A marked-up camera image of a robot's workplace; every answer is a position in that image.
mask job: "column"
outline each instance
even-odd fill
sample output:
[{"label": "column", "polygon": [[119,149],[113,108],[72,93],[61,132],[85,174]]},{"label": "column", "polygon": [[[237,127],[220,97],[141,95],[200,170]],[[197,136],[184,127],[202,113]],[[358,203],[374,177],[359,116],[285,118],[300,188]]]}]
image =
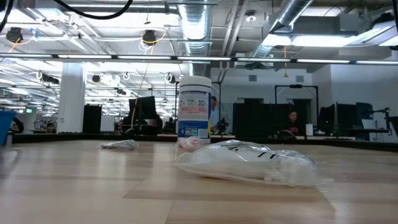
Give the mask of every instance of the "column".
[{"label": "column", "polygon": [[32,134],[35,129],[37,108],[27,106],[23,114],[17,114],[17,118],[24,123],[24,134]]},{"label": "column", "polygon": [[82,63],[63,63],[58,133],[83,131],[86,77]]}]

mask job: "plastic bag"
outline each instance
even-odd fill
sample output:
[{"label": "plastic bag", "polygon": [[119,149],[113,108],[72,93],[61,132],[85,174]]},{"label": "plastic bag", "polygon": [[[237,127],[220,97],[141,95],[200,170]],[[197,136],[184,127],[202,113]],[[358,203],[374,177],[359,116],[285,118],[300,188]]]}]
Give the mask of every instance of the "plastic bag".
[{"label": "plastic bag", "polygon": [[173,165],[207,177],[259,184],[312,186],[318,167],[297,151],[272,151],[252,142],[229,140],[184,153]]},{"label": "plastic bag", "polygon": [[197,150],[201,145],[201,139],[196,136],[191,136],[189,138],[179,138],[177,142],[177,147],[184,149],[184,151],[187,152],[193,152]]},{"label": "plastic bag", "polygon": [[99,145],[103,149],[128,149],[133,150],[138,148],[138,142],[134,140],[123,140],[117,142],[109,142]]}]

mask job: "whiteboard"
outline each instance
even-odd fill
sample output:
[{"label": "whiteboard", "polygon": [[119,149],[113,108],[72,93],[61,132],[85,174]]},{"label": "whiteboard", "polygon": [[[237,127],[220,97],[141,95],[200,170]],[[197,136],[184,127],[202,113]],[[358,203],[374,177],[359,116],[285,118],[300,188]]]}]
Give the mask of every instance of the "whiteboard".
[{"label": "whiteboard", "polygon": [[102,117],[101,117],[101,131],[114,132],[114,116],[102,115]]}]

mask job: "blue bin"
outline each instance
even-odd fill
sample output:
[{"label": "blue bin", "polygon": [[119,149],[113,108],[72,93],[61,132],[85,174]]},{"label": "blue bin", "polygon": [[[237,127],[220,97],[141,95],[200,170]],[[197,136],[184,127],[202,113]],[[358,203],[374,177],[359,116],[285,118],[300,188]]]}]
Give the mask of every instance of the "blue bin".
[{"label": "blue bin", "polygon": [[11,121],[14,119],[16,114],[17,113],[15,112],[0,111],[0,146],[6,139]]}]

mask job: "disinfecting wipes container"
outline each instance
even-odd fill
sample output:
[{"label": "disinfecting wipes container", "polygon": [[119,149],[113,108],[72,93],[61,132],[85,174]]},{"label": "disinfecting wipes container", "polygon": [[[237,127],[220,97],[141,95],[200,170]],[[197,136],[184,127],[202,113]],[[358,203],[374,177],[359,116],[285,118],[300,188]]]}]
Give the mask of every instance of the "disinfecting wipes container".
[{"label": "disinfecting wipes container", "polygon": [[206,77],[183,77],[180,81],[178,137],[198,136],[210,143],[211,80]]}]

